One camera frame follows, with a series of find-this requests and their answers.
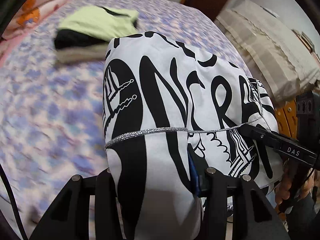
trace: silver glitter cord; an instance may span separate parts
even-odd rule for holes
[[[247,122],[247,124],[253,123],[261,118],[262,118],[262,116],[254,119],[250,122]],[[135,132],[128,132],[128,133],[119,135],[116,138],[113,138],[112,140],[108,141],[106,143],[104,149],[107,150],[111,145],[113,145],[115,143],[122,142],[124,140],[131,139],[131,138],[134,138],[137,136],[151,134],[151,133],[160,133],[160,132],[213,133],[213,132],[222,132],[222,131],[236,129],[242,125],[244,125],[244,123],[242,123],[238,126],[231,127],[231,128],[225,128],[225,129],[219,129],[219,130],[207,130],[207,131],[192,131],[192,130],[188,130],[188,128],[185,128],[185,127],[162,127],[162,128],[151,128],[151,129],[146,129],[146,130],[140,130],[140,131],[135,131]]]

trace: purple patterned bedding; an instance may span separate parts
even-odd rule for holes
[[[167,0],[72,0],[44,20],[0,69],[0,162],[22,212],[48,208],[74,174],[108,167],[102,130],[104,62],[59,65],[53,38],[81,6],[133,8],[138,30],[155,31],[226,59],[251,76],[236,49],[204,14]],[[2,182],[0,195],[8,199]]]

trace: black and white garment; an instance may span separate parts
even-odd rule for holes
[[[241,137],[243,123],[278,132],[261,82],[234,64],[159,33],[113,39],[103,124],[127,239],[197,236],[202,207],[190,191],[188,154],[229,176],[249,174],[268,193],[281,158]]]

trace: silver bolt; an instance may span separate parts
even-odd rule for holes
[[[216,173],[216,169],[214,167],[209,167],[207,168],[207,172],[210,174],[215,174]]]
[[[244,174],[244,175],[242,175],[242,179],[245,180],[245,181],[250,181],[251,177],[248,174]]]
[[[80,175],[77,174],[77,175],[73,175],[71,179],[73,181],[78,181],[80,178],[81,178]]]

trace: white wall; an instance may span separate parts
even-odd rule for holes
[[[244,0],[228,0],[225,8],[233,8]],[[313,23],[295,0],[251,0],[252,2],[276,12],[281,22],[290,29],[303,31],[315,45],[315,50],[320,55],[320,35]]]

